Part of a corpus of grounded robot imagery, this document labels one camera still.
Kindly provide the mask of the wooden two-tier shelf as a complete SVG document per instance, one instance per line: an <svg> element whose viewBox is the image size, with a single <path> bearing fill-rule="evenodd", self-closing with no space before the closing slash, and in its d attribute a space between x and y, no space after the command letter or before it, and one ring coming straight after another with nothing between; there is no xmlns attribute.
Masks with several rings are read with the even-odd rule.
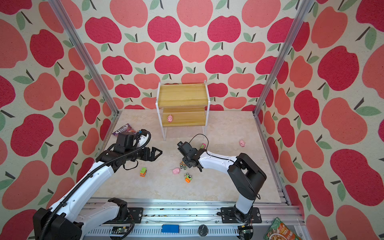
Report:
<svg viewBox="0 0 384 240"><path fill-rule="evenodd" d="M207 82L202 84L163 85L159 83L156 97L156 110L163 140L170 127L202 127L206 132L211 99ZM169 123L167 117L173 116Z"/></svg>

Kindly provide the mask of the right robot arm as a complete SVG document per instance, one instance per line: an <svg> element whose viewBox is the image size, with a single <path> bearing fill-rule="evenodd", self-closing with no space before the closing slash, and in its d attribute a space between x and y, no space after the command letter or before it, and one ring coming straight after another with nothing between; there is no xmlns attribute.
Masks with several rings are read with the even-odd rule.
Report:
<svg viewBox="0 0 384 240"><path fill-rule="evenodd" d="M227 174L239 192L232 216L240 223L251 220L253 204L267 175L247 154L232 157L218 155L206 149L193 148L188 142L179 142L178 151L188 168L196 167L199 171L213 169Z"/></svg>

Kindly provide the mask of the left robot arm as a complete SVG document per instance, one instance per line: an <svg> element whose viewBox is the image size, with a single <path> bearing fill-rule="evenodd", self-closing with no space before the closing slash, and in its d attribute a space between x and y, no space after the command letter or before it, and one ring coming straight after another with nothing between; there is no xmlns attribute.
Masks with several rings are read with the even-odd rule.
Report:
<svg viewBox="0 0 384 240"><path fill-rule="evenodd" d="M96 227L105 224L129 223L123 234L126 237L135 226L127 202L111 198L102 205L80 216L80 212L94 193L126 162L139 160L153 162L163 152L148 148L151 133L140 130L137 133L120 133L115 144L103 151L90 170L58 201L47 209L39 209L33 216L37 240L81 240Z"/></svg>

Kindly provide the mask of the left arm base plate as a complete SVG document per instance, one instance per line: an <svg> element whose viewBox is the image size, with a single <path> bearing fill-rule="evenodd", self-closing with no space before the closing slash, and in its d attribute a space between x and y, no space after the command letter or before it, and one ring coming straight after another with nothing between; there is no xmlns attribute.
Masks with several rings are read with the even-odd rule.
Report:
<svg viewBox="0 0 384 240"><path fill-rule="evenodd" d="M121 210L121 216L119 217L119 223L135 223L140 224L143 217L143 208L128 208L123 207Z"/></svg>

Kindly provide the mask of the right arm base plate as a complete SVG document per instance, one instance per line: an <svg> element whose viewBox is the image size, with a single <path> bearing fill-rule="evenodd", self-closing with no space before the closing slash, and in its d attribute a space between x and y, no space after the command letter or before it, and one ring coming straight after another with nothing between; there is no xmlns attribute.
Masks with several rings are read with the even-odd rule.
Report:
<svg viewBox="0 0 384 240"><path fill-rule="evenodd" d="M221 208L217 215L221 217L223 224L261 224L262 217L259 208L251 208L246 214L235 207Z"/></svg>

